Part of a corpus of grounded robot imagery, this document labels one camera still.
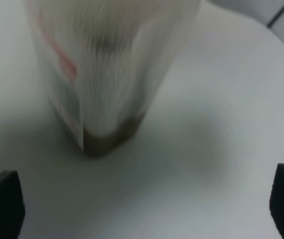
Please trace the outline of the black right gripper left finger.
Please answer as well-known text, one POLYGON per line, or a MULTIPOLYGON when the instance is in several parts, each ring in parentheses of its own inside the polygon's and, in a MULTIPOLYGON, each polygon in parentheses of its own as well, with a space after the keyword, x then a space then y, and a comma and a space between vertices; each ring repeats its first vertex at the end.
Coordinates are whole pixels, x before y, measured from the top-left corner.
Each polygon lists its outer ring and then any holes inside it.
POLYGON ((17 239, 25 217, 25 204, 17 171, 0 173, 0 239, 17 239))

